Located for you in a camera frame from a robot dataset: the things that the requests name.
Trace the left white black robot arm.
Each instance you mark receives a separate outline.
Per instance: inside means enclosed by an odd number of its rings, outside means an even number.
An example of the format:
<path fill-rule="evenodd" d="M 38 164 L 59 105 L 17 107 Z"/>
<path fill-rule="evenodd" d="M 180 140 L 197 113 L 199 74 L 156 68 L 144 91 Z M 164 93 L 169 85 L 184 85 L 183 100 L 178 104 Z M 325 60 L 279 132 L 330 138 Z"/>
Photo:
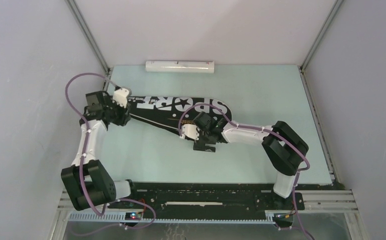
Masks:
<path fill-rule="evenodd" d="M 106 91 L 86 94 L 87 106 L 79 121 L 81 139 L 71 166 L 62 169 L 61 179 L 73 207 L 77 211 L 119 199 L 126 208 L 139 202 L 133 183 L 127 179 L 113 181 L 99 158 L 110 125 L 125 126 L 130 120 L 128 88 L 117 88 L 113 95 Z"/>

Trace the white shuttlecock tube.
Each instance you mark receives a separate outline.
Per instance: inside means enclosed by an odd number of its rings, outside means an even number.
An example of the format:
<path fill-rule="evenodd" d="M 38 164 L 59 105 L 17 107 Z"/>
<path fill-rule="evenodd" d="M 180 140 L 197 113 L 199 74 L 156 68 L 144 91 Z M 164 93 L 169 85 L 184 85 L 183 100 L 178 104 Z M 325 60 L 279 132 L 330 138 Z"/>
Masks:
<path fill-rule="evenodd" d="M 213 74 L 213 61 L 181 61 L 181 60 L 148 60 L 145 70 L 151 73 L 199 73 Z"/>

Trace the black racket cover bag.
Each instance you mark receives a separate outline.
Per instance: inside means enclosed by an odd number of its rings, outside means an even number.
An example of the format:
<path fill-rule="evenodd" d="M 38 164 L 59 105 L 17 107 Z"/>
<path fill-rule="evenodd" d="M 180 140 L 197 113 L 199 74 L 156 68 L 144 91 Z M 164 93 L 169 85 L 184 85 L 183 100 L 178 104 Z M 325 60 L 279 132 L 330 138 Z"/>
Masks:
<path fill-rule="evenodd" d="M 232 119 L 231 109 L 222 101 L 208 97 L 186 96 L 131 96 L 128 98 L 130 115 L 133 119 L 178 135 L 178 122 L 183 113 L 181 124 L 191 124 L 200 113 L 205 112 L 215 120 L 225 114 Z"/>

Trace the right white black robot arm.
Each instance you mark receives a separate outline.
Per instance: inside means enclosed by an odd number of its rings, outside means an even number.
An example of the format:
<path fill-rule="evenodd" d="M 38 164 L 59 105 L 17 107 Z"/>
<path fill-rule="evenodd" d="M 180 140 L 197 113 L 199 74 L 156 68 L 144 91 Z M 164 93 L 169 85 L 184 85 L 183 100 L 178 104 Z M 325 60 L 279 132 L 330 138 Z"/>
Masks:
<path fill-rule="evenodd" d="M 240 124 L 225 115 L 216 119 L 205 112 L 199 113 L 192 124 L 180 127 L 181 135 L 194 141 L 193 149 L 214 152 L 217 143 L 242 143 L 261 146 L 277 171 L 271 201 L 278 209 L 286 208 L 292 201 L 291 193 L 297 185 L 302 171 L 300 164 L 306 163 L 308 144 L 284 121 L 274 125 L 256 126 Z"/>

